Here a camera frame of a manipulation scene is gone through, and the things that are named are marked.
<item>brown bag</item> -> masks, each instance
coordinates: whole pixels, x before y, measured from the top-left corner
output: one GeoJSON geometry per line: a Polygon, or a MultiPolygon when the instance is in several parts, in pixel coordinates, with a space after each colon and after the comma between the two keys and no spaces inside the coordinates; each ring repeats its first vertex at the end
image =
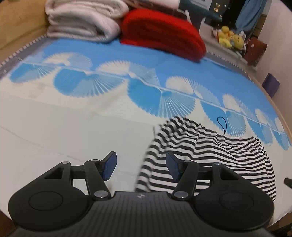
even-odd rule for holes
{"type": "Polygon", "coordinates": [[[243,58],[248,65],[256,66],[260,61],[267,48],[267,44],[253,37],[247,41],[246,54],[243,58]]]}

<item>purple box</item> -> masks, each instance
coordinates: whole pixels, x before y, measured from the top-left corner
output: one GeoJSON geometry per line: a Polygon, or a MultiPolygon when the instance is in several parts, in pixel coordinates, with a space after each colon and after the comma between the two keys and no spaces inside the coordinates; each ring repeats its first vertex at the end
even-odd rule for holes
{"type": "Polygon", "coordinates": [[[262,83],[262,87],[266,90],[271,98],[277,92],[279,86],[280,82],[270,73],[268,73],[266,79],[262,83]]]}

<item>folded towel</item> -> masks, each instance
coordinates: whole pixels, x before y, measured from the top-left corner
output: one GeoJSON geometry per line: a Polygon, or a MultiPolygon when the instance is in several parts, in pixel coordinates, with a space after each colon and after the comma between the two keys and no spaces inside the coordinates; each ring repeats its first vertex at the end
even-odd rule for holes
{"type": "Polygon", "coordinates": [[[45,11],[47,15],[53,14],[58,7],[64,4],[75,7],[90,7],[94,11],[113,19],[122,18],[129,11],[127,4],[122,0],[47,0],[45,11]]]}
{"type": "Polygon", "coordinates": [[[91,7],[65,4],[49,15],[48,37],[109,42],[120,34],[119,25],[91,7]]]}
{"type": "Polygon", "coordinates": [[[206,47],[199,32],[187,21],[149,9],[129,12],[122,25],[121,43],[160,49],[199,61],[206,47]]]}

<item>red folded blanket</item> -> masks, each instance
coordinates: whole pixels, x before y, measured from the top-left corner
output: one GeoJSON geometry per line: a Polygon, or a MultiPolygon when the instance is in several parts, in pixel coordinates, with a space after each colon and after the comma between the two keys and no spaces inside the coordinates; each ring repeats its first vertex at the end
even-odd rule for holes
{"type": "Polygon", "coordinates": [[[199,32],[187,21],[149,9],[130,11],[122,25],[121,43],[160,49],[199,61],[206,47],[199,32]]]}

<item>blue curtain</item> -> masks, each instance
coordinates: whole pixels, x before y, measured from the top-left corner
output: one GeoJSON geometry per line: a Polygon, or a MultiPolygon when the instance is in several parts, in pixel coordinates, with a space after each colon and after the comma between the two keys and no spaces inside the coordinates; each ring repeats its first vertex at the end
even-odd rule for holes
{"type": "Polygon", "coordinates": [[[256,25],[267,0],[246,0],[236,20],[236,33],[250,31],[256,25]]]}

